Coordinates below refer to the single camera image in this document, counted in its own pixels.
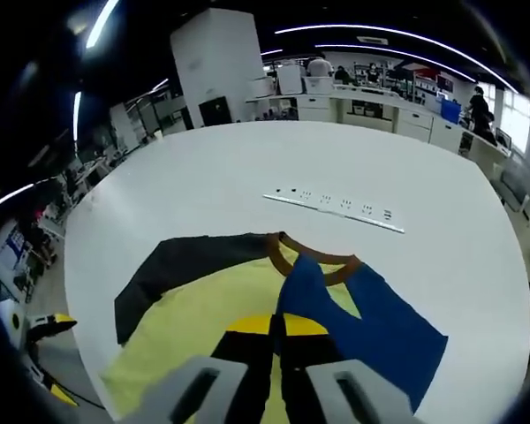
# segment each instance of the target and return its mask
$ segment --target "window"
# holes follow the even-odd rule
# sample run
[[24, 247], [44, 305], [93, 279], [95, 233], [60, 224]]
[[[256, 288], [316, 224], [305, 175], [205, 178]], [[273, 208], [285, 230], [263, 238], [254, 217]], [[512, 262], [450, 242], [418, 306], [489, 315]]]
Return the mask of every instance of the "window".
[[512, 146], [526, 152], [530, 133], [530, 99], [512, 91], [504, 92], [501, 130], [512, 137]]
[[483, 89], [483, 98], [487, 102], [488, 111], [491, 113], [495, 113], [495, 85], [487, 84], [486, 82], [480, 82], [479, 87]]

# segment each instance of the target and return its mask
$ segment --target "person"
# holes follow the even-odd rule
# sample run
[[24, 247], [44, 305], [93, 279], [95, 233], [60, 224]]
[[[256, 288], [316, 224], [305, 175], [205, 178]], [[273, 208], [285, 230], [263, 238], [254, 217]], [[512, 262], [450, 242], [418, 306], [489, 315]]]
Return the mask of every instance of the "person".
[[377, 66], [374, 63], [369, 64], [369, 70], [367, 71], [367, 81], [372, 83], [379, 82], [379, 72]]
[[332, 64], [326, 60], [323, 53], [319, 53], [310, 61], [307, 70], [311, 77], [329, 77], [333, 72]]
[[487, 110], [482, 115], [479, 115], [475, 120], [473, 132], [491, 143], [493, 146], [496, 146], [498, 143], [496, 142], [495, 135], [493, 134], [490, 126], [490, 124], [494, 121], [495, 116]]
[[350, 83], [350, 74], [344, 69], [343, 66], [338, 66], [336, 73], [334, 74], [334, 80], [342, 81], [342, 84]]
[[471, 112], [471, 118], [475, 123], [475, 128], [488, 127], [489, 122], [491, 122], [487, 101], [483, 98], [483, 94], [483, 89], [477, 86], [475, 88], [475, 94], [469, 101], [469, 108], [467, 108]]

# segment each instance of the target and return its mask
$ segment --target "power strip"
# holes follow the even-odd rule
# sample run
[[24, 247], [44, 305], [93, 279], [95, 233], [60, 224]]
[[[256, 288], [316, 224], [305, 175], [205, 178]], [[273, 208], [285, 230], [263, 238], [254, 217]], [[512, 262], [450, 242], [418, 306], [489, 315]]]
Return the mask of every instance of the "power strip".
[[263, 197], [362, 223], [370, 223], [401, 234], [405, 233], [395, 211], [382, 208], [370, 201], [357, 201], [348, 197], [337, 197], [299, 188], [276, 188], [272, 193], [263, 194]]

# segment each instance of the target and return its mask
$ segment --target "laboratory bench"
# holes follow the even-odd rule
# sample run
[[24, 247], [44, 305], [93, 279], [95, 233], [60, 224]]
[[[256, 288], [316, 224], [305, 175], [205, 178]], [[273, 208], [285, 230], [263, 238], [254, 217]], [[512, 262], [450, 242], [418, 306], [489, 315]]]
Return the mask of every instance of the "laboratory bench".
[[493, 163], [502, 163], [511, 155], [509, 149], [493, 146], [461, 125], [390, 90], [336, 85], [329, 95], [271, 95], [246, 102], [254, 106], [254, 116], [260, 117], [269, 109], [278, 108], [282, 100], [290, 99], [296, 101], [300, 121], [364, 126], [411, 137], [455, 154], [464, 153], [462, 140], [469, 140], [464, 156], [476, 162], [485, 175], [491, 174]]

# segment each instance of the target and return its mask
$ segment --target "chair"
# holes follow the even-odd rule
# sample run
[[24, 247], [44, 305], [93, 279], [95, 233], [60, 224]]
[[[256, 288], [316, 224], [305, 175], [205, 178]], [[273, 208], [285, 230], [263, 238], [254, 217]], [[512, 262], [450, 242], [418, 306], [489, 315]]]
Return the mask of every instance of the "chair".
[[524, 211], [530, 201], [530, 167], [522, 155], [513, 151], [504, 167], [495, 163], [490, 183], [503, 204], [515, 212]]

